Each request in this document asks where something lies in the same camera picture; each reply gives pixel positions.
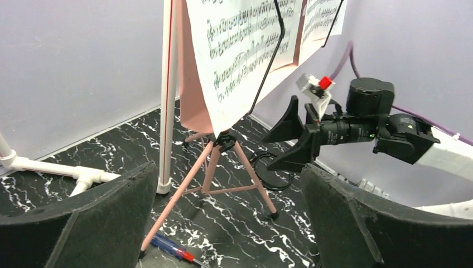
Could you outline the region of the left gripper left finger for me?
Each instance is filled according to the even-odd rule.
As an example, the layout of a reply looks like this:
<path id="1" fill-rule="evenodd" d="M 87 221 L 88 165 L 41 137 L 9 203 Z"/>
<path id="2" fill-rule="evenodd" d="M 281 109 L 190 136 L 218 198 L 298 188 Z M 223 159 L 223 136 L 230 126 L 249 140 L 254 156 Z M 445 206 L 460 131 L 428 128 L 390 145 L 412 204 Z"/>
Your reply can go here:
<path id="1" fill-rule="evenodd" d="M 149 161 L 60 202 L 1 217 L 1 266 L 135 267 L 157 175 Z"/>

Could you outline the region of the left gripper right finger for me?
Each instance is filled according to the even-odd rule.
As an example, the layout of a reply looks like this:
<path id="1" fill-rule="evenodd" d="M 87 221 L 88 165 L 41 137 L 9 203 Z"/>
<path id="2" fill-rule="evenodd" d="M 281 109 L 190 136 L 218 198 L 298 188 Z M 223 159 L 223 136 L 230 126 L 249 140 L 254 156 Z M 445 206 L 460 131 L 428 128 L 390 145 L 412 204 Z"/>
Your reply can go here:
<path id="1" fill-rule="evenodd" d="M 318 267 L 472 266 L 472 220 L 393 202 L 311 164 L 300 179 Z"/>

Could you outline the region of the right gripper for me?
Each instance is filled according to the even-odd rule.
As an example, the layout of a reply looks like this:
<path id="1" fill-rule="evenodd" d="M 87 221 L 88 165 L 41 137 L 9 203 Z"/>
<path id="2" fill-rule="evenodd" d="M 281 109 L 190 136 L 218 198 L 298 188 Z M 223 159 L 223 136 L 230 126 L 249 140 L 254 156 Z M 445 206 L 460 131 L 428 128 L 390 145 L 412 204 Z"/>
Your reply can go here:
<path id="1" fill-rule="evenodd" d="M 288 151 L 277 156 L 268 166 L 268 171 L 300 173 L 302 168 L 320 155 L 322 146 L 322 123 L 312 104 L 305 104 L 306 124 L 298 116 L 298 97 L 293 95 L 287 110 L 276 125 L 262 138 L 264 143 L 297 140 Z"/>

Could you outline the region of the pink music stand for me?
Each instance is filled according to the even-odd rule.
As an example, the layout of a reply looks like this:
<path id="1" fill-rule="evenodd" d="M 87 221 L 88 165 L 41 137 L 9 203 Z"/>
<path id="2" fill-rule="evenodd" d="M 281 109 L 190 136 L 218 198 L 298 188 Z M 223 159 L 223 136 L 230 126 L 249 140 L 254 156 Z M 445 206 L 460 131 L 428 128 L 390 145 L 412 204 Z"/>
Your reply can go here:
<path id="1" fill-rule="evenodd" d="M 151 230 L 145 237 L 141 245 L 141 253 L 145 253 L 151 239 L 163 225 L 169 213 L 174 208 L 179 198 L 189 192 L 188 185 L 202 166 L 205 167 L 205 179 L 203 185 L 199 187 L 199 191 L 203 194 L 212 195 L 213 190 L 210 184 L 213 180 L 215 169 L 221 154 L 227 150 L 236 152 L 240 161 L 245 166 L 248 175 L 253 180 L 253 184 L 242 187 L 242 190 L 257 189 L 261 197 L 266 202 L 268 209 L 273 217 L 278 215 L 277 209 L 273 205 L 267 192 L 263 189 L 260 181 L 256 177 L 254 169 L 251 167 L 248 159 L 245 157 L 243 149 L 238 139 L 232 134 L 231 128 L 215 134 L 213 132 L 210 121 L 209 112 L 205 104 L 202 87 L 196 67 L 196 59 L 194 47 L 192 43 L 190 19 L 187 12 L 187 1 L 178 1 L 176 5 L 177 14 L 177 90 L 176 94 L 180 96 L 181 115 L 180 122 L 185 128 L 194 131 L 194 135 L 188 138 L 188 141 L 202 139 L 207 136 L 208 142 L 204 145 L 204 149 L 195 161 L 194 165 L 184 177 L 179 188 L 169 200 L 165 209 L 161 212 L 158 220 L 154 223 Z M 284 80 L 291 72 L 295 70 L 295 58 L 298 56 L 298 45 L 301 33 L 301 18 L 299 24 L 299 32 L 296 41 L 296 51 L 293 63 L 285 65 L 275 70 L 266 71 L 264 77 L 270 80 L 273 89 Z M 251 109 L 246 113 L 252 113 L 254 106 L 260 101 L 255 100 Z"/>

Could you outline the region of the sheet music page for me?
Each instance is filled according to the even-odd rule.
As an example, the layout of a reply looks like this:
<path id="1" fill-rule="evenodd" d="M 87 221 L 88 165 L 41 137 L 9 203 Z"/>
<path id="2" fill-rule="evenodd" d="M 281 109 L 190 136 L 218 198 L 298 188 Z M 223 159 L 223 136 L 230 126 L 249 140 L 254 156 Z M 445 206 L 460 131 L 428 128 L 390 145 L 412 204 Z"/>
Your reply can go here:
<path id="1" fill-rule="evenodd" d="M 304 63 L 331 36 L 342 34 L 347 1 L 308 0 L 302 10 L 298 64 Z"/>
<path id="2" fill-rule="evenodd" d="M 293 63 L 301 1 L 187 1 L 196 67 L 213 132 L 232 127 Z"/>

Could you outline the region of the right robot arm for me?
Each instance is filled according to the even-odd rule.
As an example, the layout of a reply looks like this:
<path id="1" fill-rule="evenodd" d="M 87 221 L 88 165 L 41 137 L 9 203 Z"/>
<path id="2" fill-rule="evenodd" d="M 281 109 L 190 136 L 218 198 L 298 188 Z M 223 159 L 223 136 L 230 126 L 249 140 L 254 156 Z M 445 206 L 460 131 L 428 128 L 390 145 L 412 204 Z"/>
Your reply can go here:
<path id="1" fill-rule="evenodd" d="M 374 153 L 472 179 L 472 146 L 461 141 L 459 134 L 449 134 L 420 116 L 391 114 L 395 97 L 392 83 L 353 79 L 345 107 L 333 100 L 333 81 L 328 77 L 303 75 L 297 86 L 310 99 L 305 105 L 306 118 L 299 117 L 298 98 L 293 96 L 263 141 L 296 143 L 277 156 L 268 170 L 300 173 L 319 156 L 322 146 L 374 141 Z"/>

